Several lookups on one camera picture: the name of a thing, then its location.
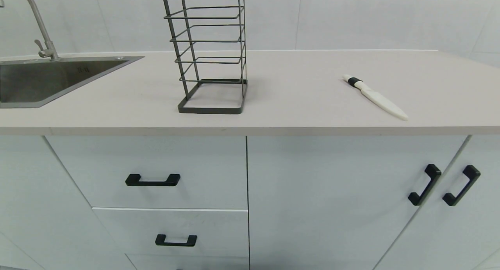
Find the rack base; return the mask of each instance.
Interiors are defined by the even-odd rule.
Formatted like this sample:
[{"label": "rack base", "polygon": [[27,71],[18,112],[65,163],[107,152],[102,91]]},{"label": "rack base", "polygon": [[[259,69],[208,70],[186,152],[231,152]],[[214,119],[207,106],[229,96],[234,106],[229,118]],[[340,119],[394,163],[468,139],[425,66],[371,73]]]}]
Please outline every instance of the rack base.
[{"label": "rack base", "polygon": [[[185,107],[186,103],[195,94],[196,90],[200,88],[202,84],[243,84],[243,97],[241,99],[241,106],[238,108],[196,108],[196,107]],[[177,108],[180,113],[186,114],[224,114],[224,115],[238,115],[243,112],[243,105],[245,104],[246,90],[248,89],[246,79],[202,79],[197,83],[188,93],[187,97],[179,103]]]}]

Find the gray countertop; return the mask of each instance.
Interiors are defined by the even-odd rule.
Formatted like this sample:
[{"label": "gray countertop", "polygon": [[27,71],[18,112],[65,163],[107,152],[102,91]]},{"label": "gray countertop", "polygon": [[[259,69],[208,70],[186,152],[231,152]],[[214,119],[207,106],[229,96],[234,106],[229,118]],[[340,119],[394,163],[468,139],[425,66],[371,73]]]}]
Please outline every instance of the gray countertop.
[{"label": "gray countertop", "polygon": [[[0,134],[500,134],[500,69],[439,51],[248,51],[240,115],[178,113],[184,91],[171,52],[85,54],[118,55],[145,58],[41,108],[0,109]],[[230,73],[205,64],[200,74]],[[343,74],[381,92],[409,121],[375,106],[343,82]],[[209,88],[207,97],[236,102],[230,90]]]}]

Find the cabinet handle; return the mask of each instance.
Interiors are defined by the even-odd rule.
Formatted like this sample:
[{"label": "cabinet handle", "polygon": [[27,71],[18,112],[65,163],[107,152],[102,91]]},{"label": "cabinet handle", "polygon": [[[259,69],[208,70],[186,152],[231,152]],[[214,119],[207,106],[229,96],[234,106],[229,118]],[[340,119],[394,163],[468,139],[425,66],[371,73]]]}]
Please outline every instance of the cabinet handle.
[{"label": "cabinet handle", "polygon": [[425,200],[425,198],[429,195],[430,191],[441,176],[441,171],[436,165],[434,165],[434,163],[427,165],[425,173],[430,177],[430,181],[429,184],[427,184],[427,187],[423,190],[422,195],[419,196],[416,192],[411,192],[408,196],[409,201],[411,201],[414,206],[422,204],[423,200]]},{"label": "cabinet handle", "polygon": [[180,174],[170,174],[166,181],[148,181],[148,182],[139,182],[141,179],[140,174],[129,174],[129,177],[125,180],[125,184],[127,186],[176,186],[179,183]]},{"label": "cabinet handle", "polygon": [[465,174],[469,181],[467,185],[460,191],[458,196],[453,196],[452,193],[446,193],[443,197],[443,200],[448,204],[448,206],[456,206],[457,203],[464,197],[467,191],[472,187],[474,182],[481,176],[481,172],[477,170],[473,165],[468,165],[462,172]]},{"label": "cabinet handle", "polygon": [[196,244],[197,238],[198,238],[198,236],[196,236],[196,235],[189,235],[189,237],[187,237],[186,243],[167,243],[167,242],[165,242],[166,235],[158,234],[155,243],[157,245],[166,245],[168,247],[194,247]]}]

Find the kitchen sink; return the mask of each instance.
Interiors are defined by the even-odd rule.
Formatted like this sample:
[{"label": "kitchen sink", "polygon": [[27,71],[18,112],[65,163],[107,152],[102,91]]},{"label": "kitchen sink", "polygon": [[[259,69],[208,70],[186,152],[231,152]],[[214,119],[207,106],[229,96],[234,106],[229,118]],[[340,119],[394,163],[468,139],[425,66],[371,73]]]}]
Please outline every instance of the kitchen sink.
[{"label": "kitchen sink", "polygon": [[0,62],[0,108],[38,108],[143,57]]}]

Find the black wire rack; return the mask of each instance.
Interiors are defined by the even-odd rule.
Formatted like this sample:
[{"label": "black wire rack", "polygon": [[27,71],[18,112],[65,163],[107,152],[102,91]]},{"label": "black wire rack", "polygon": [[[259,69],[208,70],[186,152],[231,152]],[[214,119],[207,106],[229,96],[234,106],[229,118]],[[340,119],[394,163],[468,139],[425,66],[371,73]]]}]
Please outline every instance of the black wire rack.
[{"label": "black wire rack", "polygon": [[[245,103],[246,89],[248,82],[246,80],[246,31],[245,31],[245,0],[237,0],[237,6],[198,6],[187,7],[186,0],[181,0],[182,9],[176,12],[170,11],[168,0],[163,0],[165,5],[166,16],[164,19],[168,20],[170,33],[175,50],[175,63],[179,65],[180,81],[184,86],[184,99],[179,103],[177,108],[180,113],[197,113],[197,114],[240,114],[243,111]],[[219,16],[220,13],[215,11],[228,10],[234,11],[232,15]],[[188,16],[188,12],[198,12],[201,16]],[[180,32],[175,32],[174,22],[180,20],[185,23],[185,29]],[[190,25],[190,20],[196,20],[203,24]],[[239,35],[234,35],[232,39],[203,39],[196,38],[195,29],[198,28],[211,28],[219,29],[223,27],[232,27],[239,30]],[[217,44],[239,44],[239,56],[196,56],[195,44],[199,43],[217,43]],[[180,50],[180,44],[187,44],[185,50]],[[191,56],[189,59],[182,59],[183,55]],[[231,78],[201,78],[198,72],[198,64],[232,64],[239,65],[238,74]],[[191,70],[194,71],[195,79],[187,79],[186,74]],[[188,82],[195,83],[195,86],[188,90]],[[202,85],[208,84],[231,84],[241,85],[241,104],[239,107],[221,108],[221,107],[188,107],[186,103],[193,97],[195,92],[199,90]]]}]

